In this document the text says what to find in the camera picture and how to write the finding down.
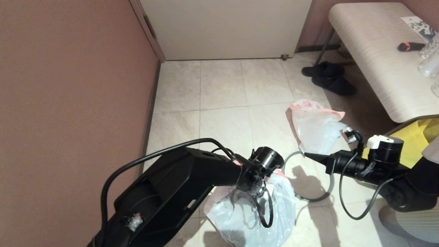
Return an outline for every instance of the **trash bag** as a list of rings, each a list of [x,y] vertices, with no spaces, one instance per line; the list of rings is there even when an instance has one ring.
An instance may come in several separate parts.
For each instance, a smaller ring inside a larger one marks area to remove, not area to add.
[[[300,150],[304,153],[329,155],[331,147],[341,136],[340,130],[346,128],[346,124],[339,122],[345,113],[326,109],[306,99],[292,103],[290,108],[294,128],[301,142]]]
[[[208,199],[204,213],[221,234],[235,247],[281,247],[291,235],[295,221],[295,197],[290,181],[280,171],[266,181],[273,201],[273,224],[265,228],[256,205],[247,193],[234,186],[217,187]],[[259,199],[265,220],[270,212],[267,193]]]

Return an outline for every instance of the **floor tile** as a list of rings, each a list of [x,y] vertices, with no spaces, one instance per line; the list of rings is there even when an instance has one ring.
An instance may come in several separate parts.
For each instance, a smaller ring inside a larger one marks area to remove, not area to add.
[[[303,59],[295,59],[295,57],[293,57],[287,61],[282,61],[282,65],[295,100],[309,99],[318,101],[326,99],[323,88],[314,85],[311,81],[311,77],[302,74],[303,67],[311,66],[309,61],[303,61]]]
[[[302,154],[291,157],[285,165],[285,175],[290,180],[294,192],[305,198],[315,199],[325,194],[319,179],[316,167],[322,166]],[[318,207],[328,205],[328,200],[309,203],[305,200],[296,199],[296,211],[303,207]]]
[[[311,61],[312,64],[314,64],[317,60],[317,57],[320,54],[320,51],[311,51],[311,52],[306,52],[309,56],[309,60]],[[337,50],[328,50],[325,51],[325,53],[323,53],[323,57],[320,60],[320,62],[324,62],[324,61],[328,61],[331,63],[342,63],[342,62],[354,62],[353,58],[345,58],[343,56],[341,56]]]
[[[308,65],[311,65],[311,61],[309,60],[309,53],[310,52],[296,52],[294,53],[292,58],[288,58],[287,60],[293,60],[296,62],[302,62]]]
[[[201,109],[247,105],[240,60],[201,61]]]
[[[202,217],[206,217],[206,214],[204,213],[204,206],[206,205],[207,201],[209,200],[210,196],[212,195],[212,193],[215,191],[216,187],[214,187],[210,192],[209,195],[203,200],[203,202],[201,203],[199,209],[200,209],[200,218]]]
[[[168,61],[160,68],[154,113],[200,109],[200,61]]]
[[[216,230],[216,228],[210,223],[208,218],[199,218],[200,221],[200,240],[199,247],[230,247]]]
[[[321,100],[318,100],[317,102],[320,103],[326,109],[332,109],[332,106],[329,103],[329,100],[327,100],[327,99],[321,99]]]
[[[154,153],[182,142],[198,139],[200,135],[200,112],[158,113],[152,117],[147,154]],[[190,146],[199,149],[200,145]],[[144,164],[146,171],[159,157],[148,160]],[[199,217],[196,210],[191,218]]]
[[[254,147],[247,106],[202,110],[200,137],[213,138],[233,152],[250,157]],[[217,146],[201,143],[200,148],[211,151]]]
[[[241,60],[249,105],[294,101],[280,59]]]
[[[337,247],[338,235],[329,207],[304,207],[296,211],[296,224],[282,247]]]
[[[346,206],[350,208],[353,215],[357,216],[366,208],[366,202],[349,203]],[[385,237],[383,237],[383,235],[380,236],[378,231],[383,231],[383,229],[377,229],[372,218],[372,215],[376,214],[376,212],[371,212],[363,219],[357,221],[349,218],[341,205],[334,205],[334,210],[331,212],[331,215],[337,226],[340,246],[409,247],[405,239],[398,238],[390,233]]]
[[[335,153],[340,150],[350,150],[348,144],[345,142],[343,138],[338,138],[333,145],[331,153]],[[329,175],[325,173],[326,167],[320,163],[316,163],[316,170],[319,175],[320,184],[323,188],[329,188],[330,178]],[[328,204],[329,205],[339,205],[340,204],[340,195],[338,193],[340,175],[334,174],[335,184],[332,194],[329,196]],[[358,182],[356,182],[353,178],[343,177],[343,200],[345,203],[354,203],[354,202],[364,202],[370,198],[372,198],[374,194],[374,190],[362,186]]]
[[[361,208],[360,210],[364,210],[366,208],[365,205],[369,202],[370,201],[367,200],[363,204],[364,208]],[[383,198],[377,199],[377,200],[375,200],[375,203],[369,212],[369,215],[372,217],[374,227],[377,230],[378,237],[380,238],[380,242],[381,242],[382,246],[384,246],[384,247],[387,247],[387,246],[389,246],[389,247],[393,247],[393,246],[395,246],[395,247],[396,246],[409,247],[409,243],[408,243],[407,239],[391,233],[381,223],[378,214],[379,214],[379,211],[387,205],[388,205],[388,203],[385,199],[383,199]]]
[[[198,247],[200,221],[188,219],[178,233],[169,241],[166,247]]]
[[[270,147],[283,158],[299,149],[290,123],[290,104],[249,106],[255,147]]]

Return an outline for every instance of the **gray cable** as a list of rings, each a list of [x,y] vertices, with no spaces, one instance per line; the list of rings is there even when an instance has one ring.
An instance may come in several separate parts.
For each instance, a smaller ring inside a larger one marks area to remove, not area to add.
[[[287,158],[285,159],[285,164],[282,167],[282,172],[285,174],[285,166],[287,165],[287,161],[293,157],[294,155],[297,154],[302,154],[302,151],[295,151],[293,153],[291,153],[290,155],[287,156]],[[324,199],[326,199],[332,192],[332,190],[334,189],[334,184],[335,184],[335,178],[334,178],[334,174],[329,175],[329,188],[327,189],[327,191],[325,192],[325,194],[323,194],[321,197],[319,198],[315,198],[315,199],[311,199],[311,198],[305,198],[301,195],[298,195],[295,191],[294,191],[294,195],[299,198],[300,200],[306,201],[306,202],[310,202],[310,203],[315,203],[315,202],[320,202]]]

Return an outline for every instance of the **brown wall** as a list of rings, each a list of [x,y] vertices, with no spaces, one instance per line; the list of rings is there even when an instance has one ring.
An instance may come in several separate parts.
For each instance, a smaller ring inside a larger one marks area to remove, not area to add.
[[[86,246],[104,180],[141,154],[157,58],[128,0],[0,1],[0,17],[0,246]]]

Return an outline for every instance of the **white door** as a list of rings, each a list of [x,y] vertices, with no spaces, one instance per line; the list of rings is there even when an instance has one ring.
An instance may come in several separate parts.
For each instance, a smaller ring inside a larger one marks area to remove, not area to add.
[[[167,60],[294,54],[312,0],[140,0]]]

